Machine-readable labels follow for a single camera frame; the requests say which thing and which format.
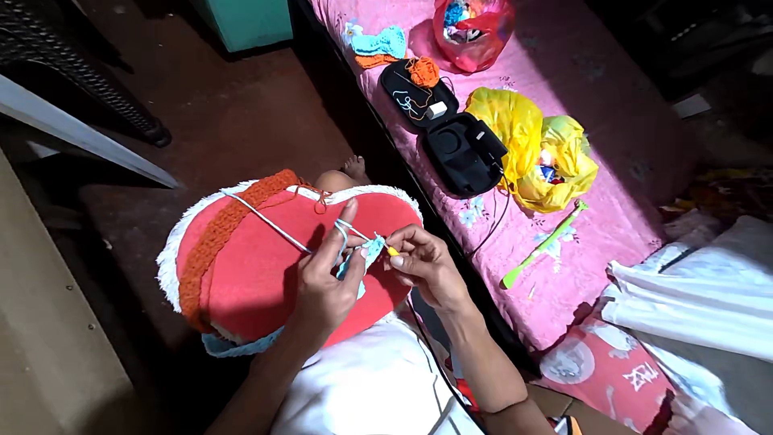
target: red plastic bag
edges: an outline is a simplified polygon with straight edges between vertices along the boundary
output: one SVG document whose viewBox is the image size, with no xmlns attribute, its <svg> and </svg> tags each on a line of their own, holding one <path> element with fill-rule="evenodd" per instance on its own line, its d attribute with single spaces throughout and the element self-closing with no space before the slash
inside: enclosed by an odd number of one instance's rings
<svg viewBox="0 0 773 435">
<path fill-rule="evenodd" d="M 452 3 L 459 3 L 459 0 L 435 0 L 432 29 L 441 52 L 454 65 L 470 73 L 490 68 L 515 29 L 515 9 L 509 0 L 464 0 L 468 15 L 474 17 L 453 26 L 457 32 L 473 29 L 481 34 L 469 42 L 458 43 L 449 37 L 444 26 L 446 9 Z"/>
</svg>

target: white charger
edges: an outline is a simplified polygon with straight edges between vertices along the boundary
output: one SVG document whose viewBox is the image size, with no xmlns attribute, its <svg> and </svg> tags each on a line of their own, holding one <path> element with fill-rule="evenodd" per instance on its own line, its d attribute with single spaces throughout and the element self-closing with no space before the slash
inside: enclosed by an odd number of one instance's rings
<svg viewBox="0 0 773 435">
<path fill-rule="evenodd" d="M 429 108 L 427 108 L 427 112 L 425 113 L 425 115 L 429 119 L 435 119 L 440 116 L 443 116 L 447 110 L 448 108 L 445 106 L 445 103 L 443 101 L 440 101 L 439 103 L 435 103 L 431 105 Z"/>
</svg>

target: yellow plastic bag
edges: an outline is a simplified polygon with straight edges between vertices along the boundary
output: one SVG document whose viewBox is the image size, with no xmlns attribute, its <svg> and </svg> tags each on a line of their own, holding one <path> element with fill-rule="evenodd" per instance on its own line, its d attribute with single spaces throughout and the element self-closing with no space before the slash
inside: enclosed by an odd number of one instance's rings
<svg viewBox="0 0 773 435">
<path fill-rule="evenodd" d="M 598 165 L 587 156 L 591 147 L 583 136 L 583 128 L 572 117 L 549 116 L 542 127 L 540 146 L 553 157 L 556 174 L 564 183 L 550 184 L 541 171 L 532 166 L 529 173 L 516 181 L 513 196 L 526 208 L 540 213 L 563 210 L 572 199 L 588 192 L 596 179 Z"/>
<path fill-rule="evenodd" d="M 542 111 L 529 98 L 479 87 L 467 99 L 465 111 L 485 122 L 507 147 L 502 165 L 510 183 L 534 169 L 540 158 Z M 505 181 L 500 185 L 505 188 Z"/>
<path fill-rule="evenodd" d="M 563 210 L 572 199 L 588 192 L 598 165 L 588 157 L 590 146 L 583 128 L 569 116 L 543 119 L 529 98 L 512 91 L 479 87 L 470 94 L 466 112 L 483 120 L 507 148 L 502 158 L 509 189 L 524 207 L 540 213 Z M 553 157 L 564 183 L 550 184 L 537 167 L 540 151 Z"/>
</svg>

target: black cable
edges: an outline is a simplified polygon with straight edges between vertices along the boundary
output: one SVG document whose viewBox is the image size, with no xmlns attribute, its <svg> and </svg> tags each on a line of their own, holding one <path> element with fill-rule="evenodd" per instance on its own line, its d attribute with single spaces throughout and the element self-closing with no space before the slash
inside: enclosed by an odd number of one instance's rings
<svg viewBox="0 0 773 435">
<path fill-rule="evenodd" d="M 456 90 L 454 89 L 454 82 L 452 82 L 451 79 L 446 76 L 440 77 L 440 81 L 443 81 L 443 79 L 448 79 L 448 84 L 451 85 L 451 93 L 454 96 L 456 96 Z"/>
<path fill-rule="evenodd" d="M 470 420 L 472 420 L 473 423 L 478 427 L 478 429 L 481 430 L 481 432 L 484 433 L 484 435 L 488 434 L 486 432 L 485 427 L 483 426 L 483 423 L 479 422 L 478 419 L 472 415 L 472 412 L 467 408 L 464 402 L 462 402 L 461 397 L 459 397 L 459 394 L 456 393 L 456 390 L 454 387 L 451 386 L 451 382 L 448 381 L 448 377 L 445 375 L 445 372 L 443 371 L 443 368 L 440 365 L 440 361 L 438 360 L 438 356 L 434 353 L 432 350 L 432 345 L 430 344 L 429 339 L 427 338 L 427 335 L 424 333 L 424 328 L 421 327 L 421 322 L 419 321 L 419 316 L 416 315 L 416 310 L 414 309 L 414 305 L 410 302 L 410 298 L 406 300 L 408 302 L 408 306 L 410 307 L 411 313 L 414 314 L 414 320 L 416 321 L 416 327 L 419 328 L 419 332 L 421 332 L 421 336 L 424 339 L 424 343 L 427 345 L 427 348 L 430 350 L 430 354 L 432 354 L 432 359 L 435 360 L 435 365 L 438 367 L 438 371 L 440 372 L 440 376 L 445 381 L 445 385 L 448 387 L 448 390 L 451 391 L 451 394 L 454 395 L 454 398 L 457 402 L 459 402 L 459 406 L 467 413 L 467 415 L 470 417 Z"/>
<path fill-rule="evenodd" d="M 468 259 L 472 259 L 472 257 L 476 253 L 478 253 L 478 250 L 480 248 L 482 248 L 483 244 L 485 244 L 489 240 L 489 238 L 494 234 L 494 231 L 496 231 L 497 227 L 502 222 L 502 219 L 504 219 L 505 216 L 507 215 L 507 206 L 510 205 L 510 199 L 512 198 L 512 192 L 510 191 L 510 182 L 507 180 L 507 177 L 505 176 L 505 171 L 503 171 L 501 167 L 499 167 L 499 171 L 502 172 L 502 178 L 505 179 L 505 188 L 507 189 L 507 198 L 506 198 L 506 202 L 505 202 L 505 210 L 502 211 L 502 216 L 500 216 L 499 220 L 494 224 L 493 227 L 491 227 L 491 230 L 485 236 L 483 241 L 481 241 L 480 244 L 475 249 L 472 250 L 472 252 L 467 254 L 467 258 Z M 496 214 L 496 198 L 494 198 L 494 213 Z"/>
</svg>

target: bed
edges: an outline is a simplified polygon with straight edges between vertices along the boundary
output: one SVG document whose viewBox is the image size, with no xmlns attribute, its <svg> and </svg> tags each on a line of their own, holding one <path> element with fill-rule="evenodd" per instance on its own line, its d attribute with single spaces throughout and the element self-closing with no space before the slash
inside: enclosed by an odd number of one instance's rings
<svg viewBox="0 0 773 435">
<path fill-rule="evenodd" d="M 356 150 L 366 151 L 369 172 L 397 172 L 384 168 L 386 160 L 377 160 L 380 167 L 373 167 L 368 152 L 376 152 L 378 144 L 386 143 L 392 155 L 399 154 L 400 165 L 418 184 L 409 194 L 419 192 L 431 203 L 461 254 L 458 259 L 486 236 L 508 198 L 491 190 L 471 202 L 444 192 L 418 145 L 417 132 L 379 86 L 383 67 L 362 70 L 344 48 L 340 34 L 346 22 L 357 19 L 366 34 L 400 26 L 408 38 L 408 55 L 438 61 L 444 69 L 441 76 L 454 85 L 460 108 L 477 87 L 504 87 L 532 99 L 545 116 L 571 115 L 585 127 L 600 169 L 591 191 L 583 196 L 590 209 L 572 224 L 572 230 L 522 272 L 512 289 L 504 289 L 502 277 L 569 212 L 535 214 L 511 204 L 493 236 L 470 259 L 488 304 L 494 307 L 484 314 L 503 334 L 498 337 L 500 345 L 507 341 L 515 346 L 513 352 L 522 351 L 517 340 L 508 337 L 517 331 L 530 351 L 550 348 L 575 321 L 578 307 L 592 305 L 599 297 L 608 284 L 605 270 L 611 260 L 634 265 L 661 246 L 655 205 L 670 201 L 687 185 L 697 159 L 696 144 L 649 79 L 581 0 L 514 2 L 516 31 L 494 66 L 475 74 L 450 72 L 448 62 L 436 51 L 431 35 L 433 0 L 291 0 L 289 4 L 294 48 L 307 70 L 324 56 L 345 66 L 330 63 L 321 73 L 310 71 L 318 88 L 324 79 L 353 77 L 369 103 L 357 106 L 343 88 L 327 86 L 320 93 L 333 118 L 339 126 L 348 124 L 347 129 L 355 131 L 347 139 Z M 319 29 L 335 46 L 314 41 Z M 375 118 L 376 123 L 366 118 Z M 460 214 L 471 208 L 479 212 L 478 217 L 475 222 L 463 222 Z M 479 307 L 485 305 L 484 299 L 477 295 Z"/>
</svg>

